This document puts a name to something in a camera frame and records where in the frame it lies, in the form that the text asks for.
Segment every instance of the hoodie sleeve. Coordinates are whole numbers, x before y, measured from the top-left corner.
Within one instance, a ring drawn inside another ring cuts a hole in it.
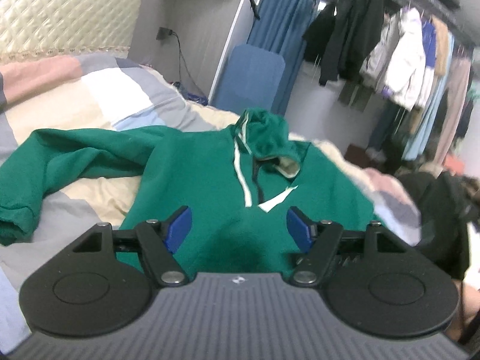
[[[385,86],[389,87],[393,93],[400,92],[405,87],[421,60],[421,56],[412,50],[411,45],[409,37],[402,36],[388,64]]]
[[[138,176],[162,127],[36,130],[0,167],[0,243],[29,237],[42,199],[79,178]]]

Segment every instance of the power adapter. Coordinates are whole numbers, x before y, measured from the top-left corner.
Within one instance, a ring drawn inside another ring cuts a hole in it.
[[[160,27],[158,29],[158,33],[157,33],[157,40],[158,41],[162,41],[166,38],[168,38],[169,36],[171,36],[173,34],[173,30],[171,30],[170,28],[166,28],[166,27]]]

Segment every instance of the black jacket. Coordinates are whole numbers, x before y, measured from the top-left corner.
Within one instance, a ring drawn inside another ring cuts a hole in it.
[[[356,80],[363,60],[380,41],[383,0],[347,0],[337,9],[335,28],[322,60],[320,85],[338,74]]]
[[[328,4],[303,34],[303,39],[307,41],[307,47],[303,55],[305,61],[316,62],[323,58],[323,53],[335,26],[334,13],[336,6],[335,3]]]

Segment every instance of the white jacket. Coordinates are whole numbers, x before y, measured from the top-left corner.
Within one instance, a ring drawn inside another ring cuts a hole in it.
[[[394,103],[411,111],[417,104],[425,73],[422,21],[416,8],[402,10],[400,40],[385,75],[385,86],[393,95]]]
[[[370,55],[365,58],[360,69],[363,85],[375,89],[376,92],[381,92],[385,85],[387,64],[392,58],[393,51],[400,39],[399,21],[400,12],[392,16],[383,27],[380,42],[378,42]]]

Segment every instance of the hoodie hood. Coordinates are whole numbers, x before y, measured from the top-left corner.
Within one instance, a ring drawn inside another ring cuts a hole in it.
[[[398,25],[400,36],[406,33],[420,33],[422,34],[422,21],[420,14],[416,8],[402,10],[402,16]]]
[[[300,171],[301,154],[289,140],[289,126],[284,118],[265,109],[248,108],[232,126],[236,144],[260,161],[277,159],[274,168],[288,179]]]

